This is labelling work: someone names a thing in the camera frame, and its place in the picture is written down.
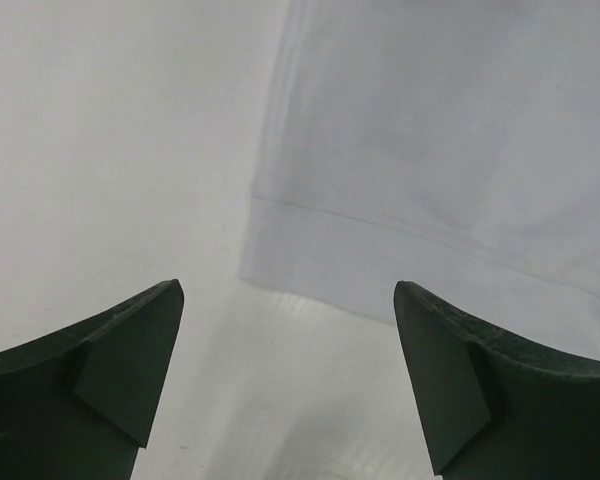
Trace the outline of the white skirt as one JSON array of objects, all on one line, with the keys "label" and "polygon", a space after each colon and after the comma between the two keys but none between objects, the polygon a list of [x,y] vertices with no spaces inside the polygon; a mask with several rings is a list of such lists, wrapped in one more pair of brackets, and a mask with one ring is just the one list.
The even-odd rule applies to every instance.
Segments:
[{"label": "white skirt", "polygon": [[600,360],[600,1],[294,1],[240,267]]}]

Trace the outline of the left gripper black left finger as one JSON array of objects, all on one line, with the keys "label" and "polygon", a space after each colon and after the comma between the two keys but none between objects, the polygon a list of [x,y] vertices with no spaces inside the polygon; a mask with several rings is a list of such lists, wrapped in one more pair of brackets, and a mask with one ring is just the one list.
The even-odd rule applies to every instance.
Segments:
[{"label": "left gripper black left finger", "polygon": [[183,309],[180,282],[162,281],[0,352],[0,480],[130,478]]}]

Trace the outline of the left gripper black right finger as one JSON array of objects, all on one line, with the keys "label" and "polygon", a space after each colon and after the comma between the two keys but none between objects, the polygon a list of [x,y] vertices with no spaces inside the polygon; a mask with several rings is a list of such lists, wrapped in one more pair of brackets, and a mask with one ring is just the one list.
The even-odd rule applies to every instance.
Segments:
[{"label": "left gripper black right finger", "polygon": [[600,479],[600,361],[472,316],[401,281],[394,309],[433,473]]}]

